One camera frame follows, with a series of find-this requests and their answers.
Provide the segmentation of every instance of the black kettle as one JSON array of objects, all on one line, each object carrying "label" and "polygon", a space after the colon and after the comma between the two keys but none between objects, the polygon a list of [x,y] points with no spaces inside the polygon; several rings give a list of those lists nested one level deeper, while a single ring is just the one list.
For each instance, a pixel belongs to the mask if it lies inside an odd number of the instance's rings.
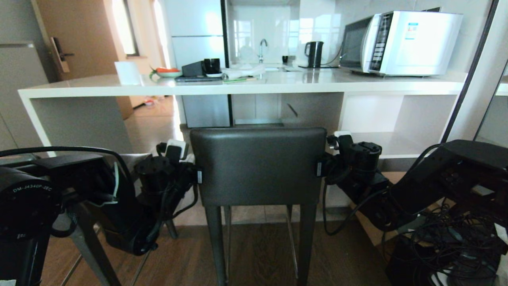
[{"label": "black kettle", "polygon": [[323,51],[323,42],[308,42],[305,44],[305,55],[309,58],[307,68],[319,68],[321,66],[321,52]]}]

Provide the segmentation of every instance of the stool backrest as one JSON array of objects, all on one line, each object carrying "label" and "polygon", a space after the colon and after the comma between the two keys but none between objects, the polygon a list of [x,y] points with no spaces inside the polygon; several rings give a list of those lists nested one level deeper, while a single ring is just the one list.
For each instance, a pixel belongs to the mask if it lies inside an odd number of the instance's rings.
[{"label": "stool backrest", "polygon": [[204,206],[317,204],[315,175],[324,128],[206,128],[190,131]]}]

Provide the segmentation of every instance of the countertop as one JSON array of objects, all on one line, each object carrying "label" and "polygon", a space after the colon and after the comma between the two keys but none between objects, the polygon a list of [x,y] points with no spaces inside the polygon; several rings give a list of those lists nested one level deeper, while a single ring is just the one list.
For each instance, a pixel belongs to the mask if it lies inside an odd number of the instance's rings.
[{"label": "countertop", "polygon": [[148,75],[142,75],[141,85],[121,85],[113,74],[44,84],[19,93],[22,98],[327,92],[444,95],[458,94],[465,76],[449,72],[444,76],[383,78],[342,69],[301,69],[266,72],[258,80],[234,83],[176,82],[171,78],[156,79],[156,75],[150,80]]}]

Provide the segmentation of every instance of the bowl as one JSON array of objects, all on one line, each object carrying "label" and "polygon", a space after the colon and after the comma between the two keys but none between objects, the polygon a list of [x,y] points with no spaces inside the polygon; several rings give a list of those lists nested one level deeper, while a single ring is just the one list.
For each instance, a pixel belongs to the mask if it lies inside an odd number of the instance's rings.
[{"label": "bowl", "polygon": [[182,72],[158,72],[158,76],[160,77],[179,77],[182,75]]}]

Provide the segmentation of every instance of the black cup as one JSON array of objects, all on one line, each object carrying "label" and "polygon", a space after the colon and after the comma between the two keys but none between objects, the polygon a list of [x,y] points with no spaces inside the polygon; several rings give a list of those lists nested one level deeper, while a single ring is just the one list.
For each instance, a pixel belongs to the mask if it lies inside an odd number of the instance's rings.
[{"label": "black cup", "polygon": [[204,59],[201,65],[206,74],[220,73],[220,59]]}]

